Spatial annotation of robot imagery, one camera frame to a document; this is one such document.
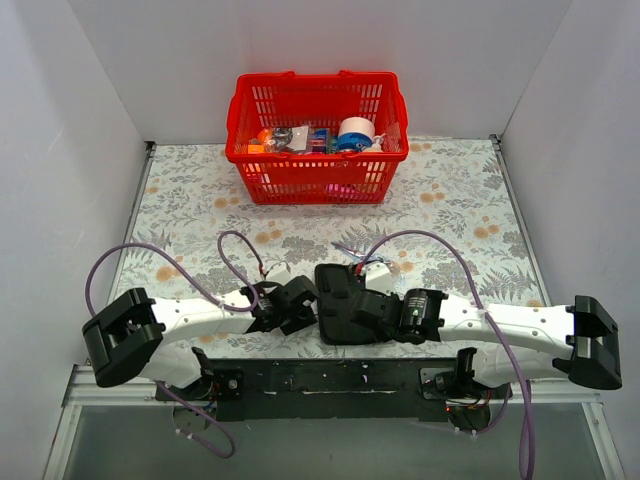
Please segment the black zippered tool case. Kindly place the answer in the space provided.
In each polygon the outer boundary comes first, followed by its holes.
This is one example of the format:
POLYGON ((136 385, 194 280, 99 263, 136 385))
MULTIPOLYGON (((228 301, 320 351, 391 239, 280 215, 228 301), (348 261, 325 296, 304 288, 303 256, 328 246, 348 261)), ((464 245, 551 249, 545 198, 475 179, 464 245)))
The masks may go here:
POLYGON ((319 291, 319 331, 325 344, 357 346, 383 343, 377 342, 369 330, 350 321, 351 301, 361 290, 366 290, 363 281, 355 274, 354 266, 320 264, 315 267, 314 275, 319 291))

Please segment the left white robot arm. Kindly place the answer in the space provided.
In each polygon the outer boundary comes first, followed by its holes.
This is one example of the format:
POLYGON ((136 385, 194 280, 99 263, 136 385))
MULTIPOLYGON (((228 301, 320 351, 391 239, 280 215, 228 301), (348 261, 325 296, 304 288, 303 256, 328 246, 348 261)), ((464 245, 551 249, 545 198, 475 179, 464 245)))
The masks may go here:
POLYGON ((319 298, 301 275, 285 284, 263 281, 234 290, 218 303, 202 298, 151 298, 143 288, 126 291, 82 328, 96 384, 111 388, 141 377, 180 388, 193 400, 213 386, 213 368, 202 353, 179 343, 197 337, 280 330, 290 335, 315 323, 319 298))

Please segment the silver hair scissors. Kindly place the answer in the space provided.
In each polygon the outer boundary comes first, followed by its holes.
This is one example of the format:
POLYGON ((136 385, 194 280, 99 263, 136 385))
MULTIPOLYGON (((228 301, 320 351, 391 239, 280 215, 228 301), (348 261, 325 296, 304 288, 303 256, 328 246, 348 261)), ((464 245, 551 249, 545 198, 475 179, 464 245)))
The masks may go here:
POLYGON ((391 266, 393 261, 388 257, 379 254, 372 254, 370 257, 367 256, 365 252, 361 252, 357 249, 350 248, 340 242, 331 241, 330 244, 339 252, 347 255, 350 259, 352 259, 355 263, 374 263, 380 262, 384 263, 387 266, 391 266))

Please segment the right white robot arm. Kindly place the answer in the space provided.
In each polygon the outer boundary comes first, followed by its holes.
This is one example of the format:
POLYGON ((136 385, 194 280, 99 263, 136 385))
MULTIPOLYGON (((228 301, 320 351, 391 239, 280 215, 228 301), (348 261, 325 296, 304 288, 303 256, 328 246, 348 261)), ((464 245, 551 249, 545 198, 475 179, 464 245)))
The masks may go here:
POLYGON ((453 387, 464 397, 545 378, 594 390, 622 386, 618 325, 590 296, 553 307, 477 307, 439 290, 411 289, 404 296, 363 290, 349 318, 382 340, 469 342, 452 373, 453 387))

